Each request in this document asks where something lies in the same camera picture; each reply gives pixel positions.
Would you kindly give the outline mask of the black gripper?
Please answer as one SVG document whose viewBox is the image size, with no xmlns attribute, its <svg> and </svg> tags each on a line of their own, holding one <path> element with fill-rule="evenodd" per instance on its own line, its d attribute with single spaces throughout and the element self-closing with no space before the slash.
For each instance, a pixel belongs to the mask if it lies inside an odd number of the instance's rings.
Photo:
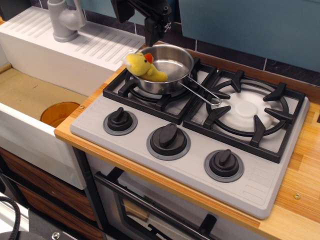
<svg viewBox="0 0 320 240">
<path fill-rule="evenodd" d="M 152 47 L 171 29 L 171 6 L 167 0 L 111 0 L 117 20 L 122 24 L 135 15 L 135 10 L 145 16 L 145 45 Z"/>
</svg>

